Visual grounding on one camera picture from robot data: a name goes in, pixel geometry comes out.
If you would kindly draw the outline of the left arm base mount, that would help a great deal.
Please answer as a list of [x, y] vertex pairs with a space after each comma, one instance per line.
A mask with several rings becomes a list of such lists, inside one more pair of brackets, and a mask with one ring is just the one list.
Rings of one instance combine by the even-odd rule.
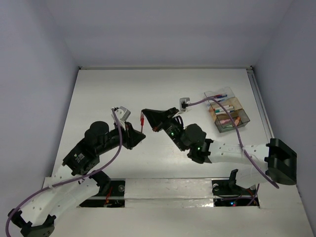
[[96, 194], [82, 202], [79, 207], [121, 208], [125, 207], [125, 180], [112, 180], [104, 194]]

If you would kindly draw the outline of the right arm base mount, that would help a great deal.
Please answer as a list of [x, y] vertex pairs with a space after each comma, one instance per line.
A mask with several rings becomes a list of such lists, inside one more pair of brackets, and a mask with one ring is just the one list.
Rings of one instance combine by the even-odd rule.
[[260, 206], [258, 200], [258, 187], [242, 188], [236, 184], [235, 169], [230, 173], [228, 179], [212, 180], [212, 193], [215, 207], [236, 207], [236, 206]]

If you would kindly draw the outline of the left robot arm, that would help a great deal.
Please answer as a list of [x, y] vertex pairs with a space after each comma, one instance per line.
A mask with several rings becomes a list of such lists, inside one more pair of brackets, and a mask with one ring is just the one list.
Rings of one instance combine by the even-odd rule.
[[105, 195], [111, 179], [95, 169], [104, 153], [122, 148], [131, 150], [145, 139], [145, 134], [124, 122], [109, 130], [107, 123], [96, 121], [84, 138], [63, 159], [49, 178], [47, 186], [31, 195], [8, 214], [8, 222], [20, 228], [24, 237], [48, 237], [55, 224], [67, 211], [94, 195]]

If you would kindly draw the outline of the red ballpoint pen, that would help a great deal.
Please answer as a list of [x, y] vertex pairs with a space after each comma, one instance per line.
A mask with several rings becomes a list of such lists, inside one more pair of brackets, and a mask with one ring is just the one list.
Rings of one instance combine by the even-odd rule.
[[143, 127], [144, 127], [144, 114], [141, 112], [140, 114], [140, 125], [141, 125], [141, 133], [143, 133]]

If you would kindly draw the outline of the red gel pen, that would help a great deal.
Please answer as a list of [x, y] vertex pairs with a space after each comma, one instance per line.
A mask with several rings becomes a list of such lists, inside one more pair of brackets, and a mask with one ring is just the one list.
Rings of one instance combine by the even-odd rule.
[[211, 97], [227, 97], [228, 95], [227, 94], [217, 94], [217, 95], [213, 95]]

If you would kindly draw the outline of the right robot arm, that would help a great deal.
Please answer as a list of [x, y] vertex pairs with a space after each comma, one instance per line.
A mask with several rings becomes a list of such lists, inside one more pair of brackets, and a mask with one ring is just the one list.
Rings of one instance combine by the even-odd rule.
[[229, 145], [208, 139], [196, 123], [184, 126], [178, 112], [176, 108], [142, 110], [152, 130], [163, 130], [180, 151], [188, 152], [192, 161], [249, 165], [247, 169], [231, 171], [231, 179], [227, 181], [231, 193], [238, 194], [244, 188], [268, 181], [289, 186], [297, 184], [297, 153], [282, 140], [272, 138], [263, 145]]

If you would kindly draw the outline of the red capped white marker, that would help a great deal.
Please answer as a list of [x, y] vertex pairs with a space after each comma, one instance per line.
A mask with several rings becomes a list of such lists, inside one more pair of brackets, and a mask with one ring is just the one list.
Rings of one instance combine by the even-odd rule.
[[235, 109], [234, 106], [225, 106], [223, 109], [226, 109], [226, 108], [230, 108], [231, 110]]

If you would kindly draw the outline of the green capped white marker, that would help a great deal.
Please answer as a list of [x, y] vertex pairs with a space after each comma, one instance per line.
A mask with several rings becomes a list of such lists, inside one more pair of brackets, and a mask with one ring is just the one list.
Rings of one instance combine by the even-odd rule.
[[221, 108], [221, 109], [219, 109], [219, 110], [215, 110], [214, 113], [216, 113], [216, 114], [217, 114], [217, 113], [224, 113], [225, 111], [230, 112], [230, 110], [231, 110], [230, 108], [226, 108], [226, 109]]

